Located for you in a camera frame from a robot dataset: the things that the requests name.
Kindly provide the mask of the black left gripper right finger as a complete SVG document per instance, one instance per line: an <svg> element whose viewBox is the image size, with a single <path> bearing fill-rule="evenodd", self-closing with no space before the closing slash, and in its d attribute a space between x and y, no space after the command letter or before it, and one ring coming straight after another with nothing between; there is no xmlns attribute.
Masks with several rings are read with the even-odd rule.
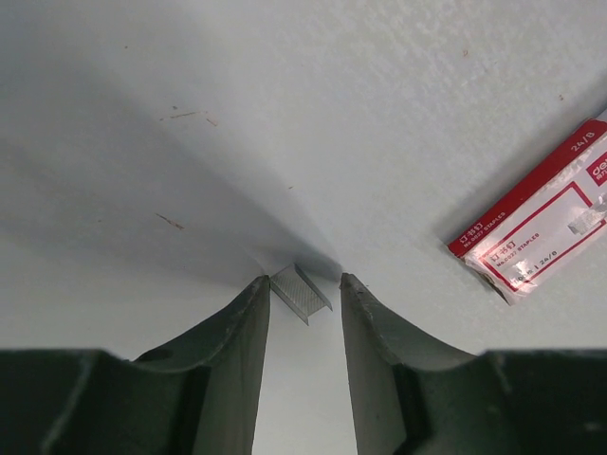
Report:
<svg viewBox="0 0 607 455"><path fill-rule="evenodd" d="M602 350L471 355L343 274L340 307L361 454L602 454Z"/></svg>

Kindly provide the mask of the red white staple box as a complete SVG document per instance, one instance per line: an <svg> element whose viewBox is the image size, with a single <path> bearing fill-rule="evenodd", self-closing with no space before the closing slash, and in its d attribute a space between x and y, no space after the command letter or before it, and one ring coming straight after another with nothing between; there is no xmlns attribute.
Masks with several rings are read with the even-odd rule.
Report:
<svg viewBox="0 0 607 455"><path fill-rule="evenodd" d="M606 232L606 116L585 120L449 243L508 304Z"/></svg>

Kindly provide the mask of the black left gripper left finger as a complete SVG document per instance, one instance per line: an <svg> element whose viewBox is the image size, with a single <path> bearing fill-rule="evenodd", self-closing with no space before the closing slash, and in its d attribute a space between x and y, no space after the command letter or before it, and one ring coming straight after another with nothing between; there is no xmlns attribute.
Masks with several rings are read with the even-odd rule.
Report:
<svg viewBox="0 0 607 455"><path fill-rule="evenodd" d="M97 349L1 354L5 454L249 454L269 279L135 360Z"/></svg>

